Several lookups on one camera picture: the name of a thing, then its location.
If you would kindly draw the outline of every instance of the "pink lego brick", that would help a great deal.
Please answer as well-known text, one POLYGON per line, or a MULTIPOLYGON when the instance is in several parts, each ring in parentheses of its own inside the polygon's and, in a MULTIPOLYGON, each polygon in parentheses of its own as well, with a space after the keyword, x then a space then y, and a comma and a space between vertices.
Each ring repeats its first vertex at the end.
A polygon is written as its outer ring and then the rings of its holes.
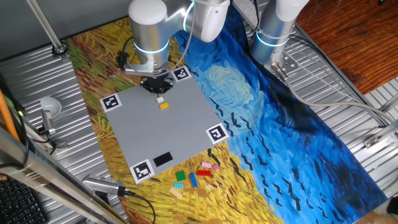
POLYGON ((205 168, 207 168, 207 169, 210 169, 210 168, 211 168, 211 164, 208 163, 208 162, 202 162, 202 163, 201 163, 201 166, 202 166, 202 167, 205 167, 205 168))

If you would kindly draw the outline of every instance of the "yellow lego brick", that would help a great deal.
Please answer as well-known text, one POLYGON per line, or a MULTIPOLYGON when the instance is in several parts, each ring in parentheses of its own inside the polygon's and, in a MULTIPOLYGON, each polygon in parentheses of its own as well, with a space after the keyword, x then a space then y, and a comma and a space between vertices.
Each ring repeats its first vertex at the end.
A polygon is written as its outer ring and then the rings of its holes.
POLYGON ((166 103, 162 103, 162 104, 159 105, 159 106, 160 106, 161 109, 166 109, 166 108, 169 107, 169 104, 166 102, 166 103))

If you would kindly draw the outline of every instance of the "black cable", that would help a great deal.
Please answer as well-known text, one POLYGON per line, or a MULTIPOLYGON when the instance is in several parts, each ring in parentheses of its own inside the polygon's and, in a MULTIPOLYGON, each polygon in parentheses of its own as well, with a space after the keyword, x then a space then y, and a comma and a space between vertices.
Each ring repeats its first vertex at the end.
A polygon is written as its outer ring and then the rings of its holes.
POLYGON ((127 40, 125 41, 124 45, 123 45, 123 52, 126 52, 127 50, 127 46, 128 46, 128 42, 130 42, 130 40, 132 40, 132 37, 127 38, 127 40))
POLYGON ((52 155, 55 152, 55 150, 57 149, 57 145, 55 144, 55 142, 52 141, 51 145, 52 145, 52 150, 50 152, 50 155, 52 155))
POLYGON ((136 57, 137 51, 134 52, 134 55, 132 56, 132 59, 130 60, 130 63, 134 60, 134 58, 136 57))
POLYGON ((260 24, 259 4, 257 0, 254 0, 254 7, 256 8, 256 15, 257 15, 257 25, 256 28, 254 29, 254 32, 256 32, 260 24))
POLYGON ((31 140, 33 140, 34 142, 37 142, 37 143, 48 143, 48 142, 51 141, 51 137, 50 137, 50 135, 48 134, 48 135, 47 135, 47 140, 46 140, 46 141, 39 141, 39 140, 37 140, 37 139, 32 139, 32 138, 31 138, 31 140))
POLYGON ((148 203, 148 205, 149 205, 150 208, 152 209, 152 213, 154 214, 154 220, 152 221, 152 224, 155 223, 156 213, 155 213, 155 209, 154 209, 154 207, 152 206, 152 204, 150 203, 150 201, 148 201, 148 200, 145 199, 144 197, 141 197, 140 195, 136 195, 135 193, 132 193, 132 192, 125 192, 124 194, 127 195, 127 196, 132 196, 132 197, 139 198, 139 199, 141 199, 141 200, 144 200, 146 203, 148 203))
POLYGON ((24 133, 24 138, 25 138, 25 158, 24 158, 24 162, 22 163, 22 166, 25 167, 27 160, 29 158, 29 138, 27 137, 27 133, 26 133, 26 127, 25 127, 25 122, 24 119, 22 117, 22 112, 18 111, 18 118, 19 118, 19 122, 21 122, 21 126, 22 126, 22 132, 24 133))

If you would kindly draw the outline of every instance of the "white cable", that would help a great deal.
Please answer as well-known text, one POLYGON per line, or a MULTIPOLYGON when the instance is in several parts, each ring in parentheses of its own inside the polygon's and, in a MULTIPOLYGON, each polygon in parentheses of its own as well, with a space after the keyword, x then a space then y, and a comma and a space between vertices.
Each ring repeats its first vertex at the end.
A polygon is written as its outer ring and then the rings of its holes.
MULTIPOLYGON (((305 56, 307 56, 308 58, 310 58, 309 55, 303 53, 302 51, 298 51, 298 50, 296 50, 296 49, 294 49, 294 50, 297 51, 298 53, 304 54, 305 56)), ((313 75, 313 76, 314 76, 315 78, 317 78, 318 80, 320 80, 320 81, 322 81, 323 83, 325 83, 326 85, 332 87, 332 88, 333 88, 334 90, 336 90, 338 93, 341 93, 342 95, 344 95, 344 96, 350 98, 351 100, 355 100, 355 101, 357 101, 358 103, 360 103, 359 100, 353 98, 352 96, 349 96, 349 95, 343 93, 342 91, 339 91, 337 88, 335 88, 334 86, 332 86, 332 85, 329 84, 328 82, 324 81, 323 79, 319 78, 319 77, 318 77, 317 75, 315 75, 314 73, 310 72, 310 71, 309 71, 308 69, 306 69, 302 64, 300 64, 296 59, 294 59, 293 57, 291 57, 291 58, 294 60, 295 63, 297 63, 297 65, 299 65, 300 67, 302 67, 304 70, 306 70, 309 74, 313 75)))
POLYGON ((358 107, 362 107, 362 108, 371 110, 371 111, 379 114, 380 116, 385 117, 391 123, 393 123, 395 121, 389 115, 385 114, 385 112, 383 112, 381 110, 378 110, 378 109, 376 109, 376 108, 374 108, 372 106, 362 104, 362 103, 356 103, 356 102, 310 103, 310 102, 307 102, 307 101, 301 99, 301 97, 298 96, 298 94, 295 92, 295 90, 293 89, 292 85, 290 84, 289 79, 286 79, 285 82, 286 82, 287 87, 290 89, 290 91, 294 95, 294 97, 296 97, 297 100, 299 100, 300 102, 302 102, 305 105, 309 105, 309 106, 312 106, 312 107, 330 107, 330 106, 343 106, 343 105, 358 106, 358 107))
POLYGON ((185 56, 185 54, 187 53, 187 51, 188 51, 188 47, 189 47, 189 44, 191 43, 191 39, 192 39, 192 34, 193 34, 193 26, 195 25, 195 13, 196 13, 196 10, 195 10, 195 4, 193 4, 193 15, 192 15, 192 25, 191 25, 191 33, 189 34, 189 39, 188 39, 188 42, 187 42, 187 46, 185 46, 185 50, 184 50, 184 52, 182 53, 182 55, 181 55, 181 58, 180 58, 180 60, 171 68, 171 69, 169 69, 169 70, 167 70, 166 72, 162 72, 162 73, 160 73, 160 74, 156 74, 156 76, 158 77, 158 76, 161 76, 161 75, 165 75, 165 74, 168 74, 169 72, 174 72, 175 70, 176 70, 176 68, 177 68, 177 66, 182 62, 182 60, 184 59, 184 56, 185 56))

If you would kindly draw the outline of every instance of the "robotic arm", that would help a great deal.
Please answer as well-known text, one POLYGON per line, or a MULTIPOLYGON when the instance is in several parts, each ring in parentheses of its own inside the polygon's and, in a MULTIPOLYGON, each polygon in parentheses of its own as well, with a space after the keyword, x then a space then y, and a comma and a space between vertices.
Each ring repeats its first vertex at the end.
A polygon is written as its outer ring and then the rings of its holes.
POLYGON ((122 52, 119 66, 127 74, 145 76, 141 86, 152 93, 172 88, 167 79, 169 39, 184 30, 205 41, 221 32, 229 0, 133 0, 129 17, 136 54, 141 64, 130 64, 122 52))
MULTIPOLYGON (((283 65, 283 49, 295 20, 308 0, 270 0, 262 13, 252 56, 268 70, 276 62, 283 65)), ((151 93, 172 88, 169 73, 169 39, 184 30, 205 41, 221 32, 229 0, 133 0, 129 17, 136 55, 141 64, 127 61, 125 49, 118 62, 130 75, 144 76, 141 86, 151 93)))

